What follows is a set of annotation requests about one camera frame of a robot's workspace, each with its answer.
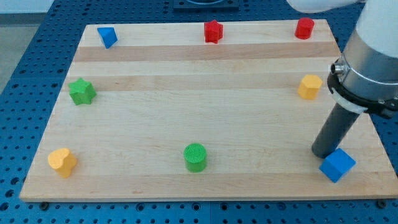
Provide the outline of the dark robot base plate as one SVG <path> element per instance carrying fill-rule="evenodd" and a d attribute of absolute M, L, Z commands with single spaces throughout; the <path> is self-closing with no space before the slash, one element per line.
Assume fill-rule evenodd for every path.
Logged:
<path fill-rule="evenodd" d="M 239 0 L 172 0 L 176 12 L 238 11 Z"/>

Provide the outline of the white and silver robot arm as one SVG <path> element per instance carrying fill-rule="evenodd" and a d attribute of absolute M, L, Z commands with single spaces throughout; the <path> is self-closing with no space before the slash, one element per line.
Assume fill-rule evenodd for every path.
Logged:
<path fill-rule="evenodd" d="M 365 2 L 327 85 L 336 104 L 312 144 L 320 158 L 336 150 L 359 115 L 397 114 L 397 1 Z"/>

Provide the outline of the black flange with white ring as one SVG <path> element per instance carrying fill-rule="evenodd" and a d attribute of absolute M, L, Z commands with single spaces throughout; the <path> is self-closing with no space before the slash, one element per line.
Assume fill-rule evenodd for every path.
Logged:
<path fill-rule="evenodd" d="M 368 100 L 355 95 L 340 82 L 343 69 L 341 65 L 332 64 L 327 79 L 328 88 L 333 99 L 344 109 L 356 113 L 376 114 L 385 119 L 391 119 L 397 114 L 397 100 Z"/>

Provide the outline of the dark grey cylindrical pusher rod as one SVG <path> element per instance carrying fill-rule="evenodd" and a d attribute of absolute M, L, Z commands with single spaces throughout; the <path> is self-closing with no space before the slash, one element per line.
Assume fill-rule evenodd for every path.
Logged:
<path fill-rule="evenodd" d="M 335 103 L 312 144 L 313 154 L 324 159 L 333 153 L 358 117 L 359 114 L 348 111 Z"/>

